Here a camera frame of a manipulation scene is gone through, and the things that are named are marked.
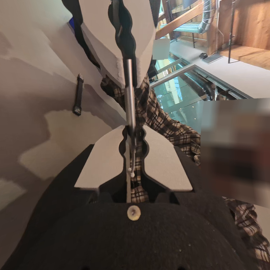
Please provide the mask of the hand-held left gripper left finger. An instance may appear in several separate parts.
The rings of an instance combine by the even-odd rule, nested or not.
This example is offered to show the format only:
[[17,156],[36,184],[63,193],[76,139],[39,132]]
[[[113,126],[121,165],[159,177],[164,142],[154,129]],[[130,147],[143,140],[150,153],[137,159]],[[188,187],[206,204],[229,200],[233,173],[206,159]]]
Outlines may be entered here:
[[113,129],[94,144],[74,187],[110,195],[126,190],[125,128]]

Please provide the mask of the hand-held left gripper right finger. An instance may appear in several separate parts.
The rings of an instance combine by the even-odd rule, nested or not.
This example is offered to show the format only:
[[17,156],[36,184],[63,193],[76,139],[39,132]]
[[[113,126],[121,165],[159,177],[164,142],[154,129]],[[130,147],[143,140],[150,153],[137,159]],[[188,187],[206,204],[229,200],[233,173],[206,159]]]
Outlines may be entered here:
[[144,171],[151,180],[173,192],[193,190],[174,146],[148,126],[143,127],[146,156]]

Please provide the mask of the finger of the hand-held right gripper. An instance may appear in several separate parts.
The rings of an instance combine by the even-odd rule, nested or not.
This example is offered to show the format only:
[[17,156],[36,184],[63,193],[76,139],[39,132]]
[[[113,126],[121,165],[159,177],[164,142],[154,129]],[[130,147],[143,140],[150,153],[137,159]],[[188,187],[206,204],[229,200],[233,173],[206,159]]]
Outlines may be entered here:
[[138,88],[150,66],[157,28],[157,1],[124,0],[127,10],[125,58],[132,61],[133,86]]
[[108,16],[110,4],[109,0],[79,0],[83,17],[81,28],[103,77],[107,75],[117,86],[125,87],[123,56]]

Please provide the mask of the grey usb socket adapter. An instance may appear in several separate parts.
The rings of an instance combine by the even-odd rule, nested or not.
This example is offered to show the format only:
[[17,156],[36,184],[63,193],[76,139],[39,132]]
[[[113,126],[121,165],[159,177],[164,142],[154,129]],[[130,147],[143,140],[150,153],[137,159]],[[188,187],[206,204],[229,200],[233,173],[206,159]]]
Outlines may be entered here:
[[135,99],[134,99],[134,87],[133,87],[133,75],[132,75],[132,60],[127,59],[125,61],[125,106],[127,125],[129,130],[129,136],[135,137],[136,135],[136,116],[135,116]]

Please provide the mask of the wooden ceiling beam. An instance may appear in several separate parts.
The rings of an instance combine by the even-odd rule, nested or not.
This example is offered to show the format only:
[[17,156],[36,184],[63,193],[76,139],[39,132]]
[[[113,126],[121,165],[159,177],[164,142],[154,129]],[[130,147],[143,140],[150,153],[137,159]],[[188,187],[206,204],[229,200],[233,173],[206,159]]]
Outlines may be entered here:
[[168,33],[172,32],[179,26],[183,25],[184,23],[187,23],[191,19],[195,18],[196,16],[202,14],[203,12],[203,2],[200,2],[198,5],[196,5],[194,8],[190,9],[183,15],[179,16],[178,18],[174,19],[172,22],[169,22],[164,27],[162,27],[160,30],[156,32],[155,39],[160,39],[163,36],[166,36]]

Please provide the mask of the glass partition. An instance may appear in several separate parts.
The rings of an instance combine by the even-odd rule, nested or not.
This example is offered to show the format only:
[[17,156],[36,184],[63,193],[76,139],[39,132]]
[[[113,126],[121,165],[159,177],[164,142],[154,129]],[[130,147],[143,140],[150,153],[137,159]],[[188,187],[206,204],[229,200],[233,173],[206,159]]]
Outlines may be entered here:
[[161,108],[199,134],[204,102],[251,98],[172,53],[167,59],[156,60],[154,67],[157,74],[150,78],[150,84]]

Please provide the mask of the person's plaid shirt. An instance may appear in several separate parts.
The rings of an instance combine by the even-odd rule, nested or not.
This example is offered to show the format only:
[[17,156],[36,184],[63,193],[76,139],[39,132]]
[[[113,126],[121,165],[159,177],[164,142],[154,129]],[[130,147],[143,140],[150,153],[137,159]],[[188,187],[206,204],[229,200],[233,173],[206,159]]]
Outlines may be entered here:
[[[149,196],[141,185],[141,160],[141,157],[136,157],[134,179],[131,180],[131,202],[133,203],[149,201]],[[231,198],[222,198],[231,212],[235,226],[249,255],[255,259],[258,269],[270,269],[269,241],[263,236],[262,229],[258,224],[255,206]]]

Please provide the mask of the metal ventilation duct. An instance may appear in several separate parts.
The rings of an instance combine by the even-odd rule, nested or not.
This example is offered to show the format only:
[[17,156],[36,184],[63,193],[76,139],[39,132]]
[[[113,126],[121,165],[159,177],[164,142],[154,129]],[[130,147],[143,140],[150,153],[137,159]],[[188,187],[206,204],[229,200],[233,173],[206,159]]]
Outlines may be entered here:
[[186,33],[204,34],[208,31],[216,10],[215,0],[202,1],[169,1],[170,11],[173,19],[180,17],[195,6],[202,4],[202,13],[196,15],[188,22],[177,27],[174,32],[179,32],[182,35]]

